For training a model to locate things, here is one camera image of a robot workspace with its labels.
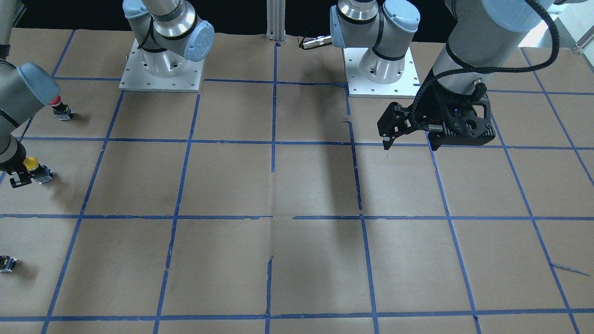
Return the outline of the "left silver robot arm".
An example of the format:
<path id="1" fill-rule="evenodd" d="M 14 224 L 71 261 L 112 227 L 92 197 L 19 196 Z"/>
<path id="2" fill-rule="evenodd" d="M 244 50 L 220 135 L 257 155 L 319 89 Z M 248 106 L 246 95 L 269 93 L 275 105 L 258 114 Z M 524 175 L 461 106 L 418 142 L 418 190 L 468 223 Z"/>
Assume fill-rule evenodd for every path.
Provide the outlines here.
<path id="1" fill-rule="evenodd" d="M 546 68 L 559 53 L 559 33 L 547 10 L 562 0 L 447 0 L 456 19 L 443 50 L 413 103 L 388 105 L 377 122 L 385 150 L 395 139 L 425 131 L 432 150 L 442 145 L 481 146 L 496 137 L 487 84 L 495 73 L 524 73 Z M 538 23 L 545 22 L 552 52 L 543 63 L 512 68 L 505 62 Z M 377 83 L 390 83 L 404 68 L 420 24 L 420 12 L 407 0 L 340 0 L 329 11 L 336 47 L 363 47 L 361 70 Z"/>

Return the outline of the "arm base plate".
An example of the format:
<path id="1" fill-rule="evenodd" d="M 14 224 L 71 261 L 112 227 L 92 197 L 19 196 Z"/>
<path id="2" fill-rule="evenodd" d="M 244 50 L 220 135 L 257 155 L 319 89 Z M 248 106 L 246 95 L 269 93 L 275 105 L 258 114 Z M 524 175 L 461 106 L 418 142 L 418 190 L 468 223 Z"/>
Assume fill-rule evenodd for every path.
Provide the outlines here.
<path id="1" fill-rule="evenodd" d="M 205 61 L 197 63 L 171 51 L 151 53 L 134 40 L 119 88 L 123 91 L 200 93 Z"/>
<path id="2" fill-rule="evenodd" d="M 410 49 L 397 61 L 379 58 L 367 47 L 343 49 L 352 97 L 413 99 L 421 86 Z"/>

